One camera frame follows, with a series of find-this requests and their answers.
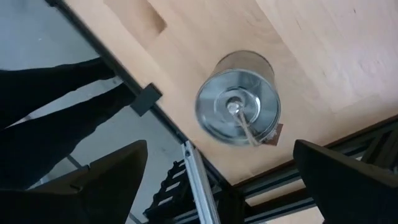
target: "black pants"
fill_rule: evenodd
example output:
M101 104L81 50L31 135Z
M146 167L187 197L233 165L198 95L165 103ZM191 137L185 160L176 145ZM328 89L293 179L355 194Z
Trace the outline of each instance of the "black pants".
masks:
M64 110L10 125L70 91L113 75L100 58L53 68L0 70L0 189L36 183L134 96L122 84Z

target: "wooden tabletop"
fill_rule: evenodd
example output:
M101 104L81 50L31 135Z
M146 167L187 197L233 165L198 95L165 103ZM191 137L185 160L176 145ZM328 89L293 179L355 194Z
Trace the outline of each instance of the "wooden tabletop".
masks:
M296 139L327 144L398 112L394 0L64 1L142 87L156 85L159 106L231 184L291 160ZM195 119L201 85L242 49L275 71L284 124L277 147L220 143Z

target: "tin can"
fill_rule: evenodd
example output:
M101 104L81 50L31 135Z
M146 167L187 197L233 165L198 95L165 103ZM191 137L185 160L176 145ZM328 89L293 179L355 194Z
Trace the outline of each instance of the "tin can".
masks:
M200 88L195 112L201 127L221 142L258 146L271 139L280 117L271 65L248 50L225 56Z

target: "gray floor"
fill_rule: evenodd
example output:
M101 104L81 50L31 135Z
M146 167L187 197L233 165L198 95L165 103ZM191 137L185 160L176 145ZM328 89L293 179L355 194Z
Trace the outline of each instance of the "gray floor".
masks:
M2 0L0 27L0 69L51 67L97 57L77 31L44 0ZM33 112L30 117L37 118L85 101L120 82L114 78L92 83ZM182 159L179 144L153 114L147 113L140 118L129 107L124 108L79 143L72 156L80 164L87 164L138 139L148 142L149 157L132 213L144 222L142 212L150 205L166 171L173 161ZM64 159L47 178L53 179L74 169Z

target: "metal lid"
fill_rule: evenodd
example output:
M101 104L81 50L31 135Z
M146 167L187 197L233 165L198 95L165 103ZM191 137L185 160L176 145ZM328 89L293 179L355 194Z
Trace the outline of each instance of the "metal lid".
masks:
M242 126L227 105L238 100L253 136L265 140L275 130L280 116L280 100L272 85L250 70L234 68L214 74L200 88L195 112L204 130L219 141L249 144Z

